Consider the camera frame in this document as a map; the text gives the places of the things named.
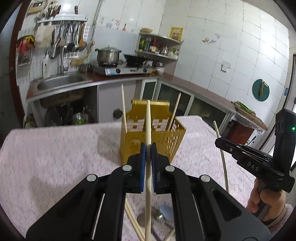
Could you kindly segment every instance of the yellow poster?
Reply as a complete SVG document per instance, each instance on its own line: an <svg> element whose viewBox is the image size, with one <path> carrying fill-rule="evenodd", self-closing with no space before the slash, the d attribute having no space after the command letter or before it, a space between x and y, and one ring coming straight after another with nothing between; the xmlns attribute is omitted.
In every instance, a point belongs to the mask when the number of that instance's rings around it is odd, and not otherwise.
<svg viewBox="0 0 296 241"><path fill-rule="evenodd" d="M181 42L183 34L183 28L171 27L169 37Z"/></svg>

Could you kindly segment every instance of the pot lid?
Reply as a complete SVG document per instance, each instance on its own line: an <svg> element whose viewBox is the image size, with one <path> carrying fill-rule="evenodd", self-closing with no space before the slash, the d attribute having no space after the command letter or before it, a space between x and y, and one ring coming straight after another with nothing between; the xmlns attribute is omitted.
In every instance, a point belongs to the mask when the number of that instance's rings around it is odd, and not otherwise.
<svg viewBox="0 0 296 241"><path fill-rule="evenodd" d="M110 52L121 52L121 50L119 50L119 49L117 49L117 48L114 48L114 47L110 47L109 45L108 45L108 47L105 47L105 48L102 48L102 49L100 49L100 51L110 51Z"/></svg>

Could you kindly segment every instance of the glass cabinet door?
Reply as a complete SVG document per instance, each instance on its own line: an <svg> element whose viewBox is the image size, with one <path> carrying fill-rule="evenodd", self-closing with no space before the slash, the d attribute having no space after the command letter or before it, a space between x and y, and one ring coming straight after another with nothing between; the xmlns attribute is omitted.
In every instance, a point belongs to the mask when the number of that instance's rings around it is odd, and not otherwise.
<svg viewBox="0 0 296 241"><path fill-rule="evenodd" d="M194 98L188 115L199 115L204 122L214 129L213 121L216 121L219 128L226 113L198 98Z"/></svg>
<svg viewBox="0 0 296 241"><path fill-rule="evenodd" d="M144 83L144 91L143 91L143 100L152 100L154 90L155 90L156 81L153 82L145 82Z"/></svg>
<svg viewBox="0 0 296 241"><path fill-rule="evenodd" d="M157 100L169 101L170 102L169 111L173 112L180 92L181 92L181 97L176 110L176 116L184 115L186 112L187 106L189 104L191 95L188 95L182 91L176 90L165 84L161 84Z"/></svg>

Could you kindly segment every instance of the sleeve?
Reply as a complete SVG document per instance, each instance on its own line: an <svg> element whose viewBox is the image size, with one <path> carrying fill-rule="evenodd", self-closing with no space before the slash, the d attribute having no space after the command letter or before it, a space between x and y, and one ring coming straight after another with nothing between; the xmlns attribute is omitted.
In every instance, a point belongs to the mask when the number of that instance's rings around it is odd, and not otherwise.
<svg viewBox="0 0 296 241"><path fill-rule="evenodd" d="M282 213L280 214L280 219L275 220L267 227L270 230L270 233L272 237L281 229L281 227L285 224L285 222L288 220L289 216L291 215L293 211L293 207L290 204L286 204L285 208L283 209Z"/></svg>

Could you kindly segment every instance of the gas stove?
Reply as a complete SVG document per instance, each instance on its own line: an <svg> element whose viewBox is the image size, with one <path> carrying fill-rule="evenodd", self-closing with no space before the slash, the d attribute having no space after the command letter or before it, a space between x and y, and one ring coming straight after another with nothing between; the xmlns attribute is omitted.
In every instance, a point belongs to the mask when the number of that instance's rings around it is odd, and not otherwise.
<svg viewBox="0 0 296 241"><path fill-rule="evenodd" d="M121 75L121 74L150 74L153 72L153 68L142 66L140 68L137 67L129 67L126 65L118 65L118 66L106 66L106 65L92 65L92 71L98 73L99 75Z"/></svg>

